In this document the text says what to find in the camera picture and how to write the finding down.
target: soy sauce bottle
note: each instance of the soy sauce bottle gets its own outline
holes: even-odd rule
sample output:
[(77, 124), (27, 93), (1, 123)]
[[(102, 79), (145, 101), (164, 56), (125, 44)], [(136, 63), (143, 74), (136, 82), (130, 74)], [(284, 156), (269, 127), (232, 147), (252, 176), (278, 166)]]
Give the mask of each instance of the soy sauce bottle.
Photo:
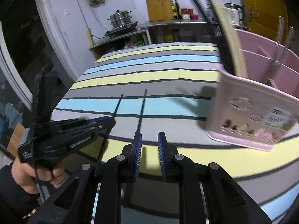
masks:
[(177, 14), (178, 14), (178, 18), (182, 19), (182, 16), (181, 16), (181, 13), (180, 13), (180, 6), (179, 6), (177, 0), (175, 0), (175, 8), (176, 8), (176, 11), (177, 11)]

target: blue stripe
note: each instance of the blue stripe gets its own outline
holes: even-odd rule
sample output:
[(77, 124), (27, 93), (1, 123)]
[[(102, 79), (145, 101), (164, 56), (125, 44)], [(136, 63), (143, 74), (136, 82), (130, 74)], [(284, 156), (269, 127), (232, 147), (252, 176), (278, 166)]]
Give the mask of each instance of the blue stripe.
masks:
[(291, 207), (298, 193), (299, 183), (275, 200), (262, 205), (261, 208), (271, 220), (274, 220)]
[[(122, 99), (118, 114), (140, 114), (143, 99)], [(62, 99), (57, 108), (77, 111), (114, 112), (118, 99)], [(207, 117), (210, 100), (184, 97), (147, 98), (145, 115)]]
[(103, 71), (107, 69), (119, 68), (124, 66), (133, 66), (133, 65), (141, 65), (148, 63), (160, 63), (160, 62), (170, 62), (170, 61), (209, 61), (209, 62), (219, 62), (218, 56), (213, 55), (164, 55), (158, 57), (147, 57), (143, 59), (135, 59), (135, 60), (126, 60), (121, 62), (116, 62), (112, 64), (102, 65), (94, 68), (87, 69), (84, 74), (89, 74), (92, 72)]

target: stainless steel shelf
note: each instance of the stainless steel shelf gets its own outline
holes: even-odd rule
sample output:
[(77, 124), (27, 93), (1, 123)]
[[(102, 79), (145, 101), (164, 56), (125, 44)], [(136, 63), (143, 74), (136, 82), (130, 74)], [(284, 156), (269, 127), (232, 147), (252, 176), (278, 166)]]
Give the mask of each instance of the stainless steel shelf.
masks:
[[(163, 25), (172, 25), (172, 24), (206, 24), (207, 22), (203, 18), (199, 18), (196, 20), (193, 19), (172, 19), (172, 20), (163, 20), (163, 21), (155, 21), (155, 22), (145, 22), (141, 25), (142, 28), (151, 28), (156, 26), (163, 26)], [(236, 28), (242, 29), (250, 29), (245, 25), (234, 25)]]
[(144, 28), (136, 28), (133, 31), (131, 31), (129, 33), (126, 33), (126, 34), (123, 34), (123, 35), (113, 36), (111, 38), (109, 36), (106, 36), (106, 37), (98, 40), (97, 42), (95, 42), (95, 44), (93, 46), (90, 46), (89, 50), (92, 50), (93, 48), (98, 47), (100, 45), (113, 42), (115, 40), (119, 40), (119, 39), (122, 39), (122, 38), (125, 38), (125, 37), (129, 37), (129, 36), (132, 36), (132, 35), (142, 34), (142, 33), (145, 33), (145, 32), (146, 31), (145, 31)]

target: cutting board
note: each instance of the cutting board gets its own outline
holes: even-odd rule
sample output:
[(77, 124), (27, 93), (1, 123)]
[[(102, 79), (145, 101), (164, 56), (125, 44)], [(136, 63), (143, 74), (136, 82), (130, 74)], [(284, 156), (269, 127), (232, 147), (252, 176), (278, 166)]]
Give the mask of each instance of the cutting board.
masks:
[(171, 0), (146, 0), (150, 22), (173, 19)]

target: human hand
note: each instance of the human hand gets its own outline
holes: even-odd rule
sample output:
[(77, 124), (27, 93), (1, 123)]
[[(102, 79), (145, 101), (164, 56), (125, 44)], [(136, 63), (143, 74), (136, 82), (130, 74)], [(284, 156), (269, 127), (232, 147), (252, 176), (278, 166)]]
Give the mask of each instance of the human hand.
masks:
[[(52, 172), (40, 165), (36, 165), (35, 167), (40, 180), (50, 181), (55, 188), (59, 188), (64, 183), (65, 171), (62, 160), (54, 166)], [(36, 175), (32, 165), (29, 163), (21, 163), (19, 157), (16, 157), (11, 168), (11, 175), (14, 181), (28, 194), (38, 193), (38, 189), (34, 181)]]

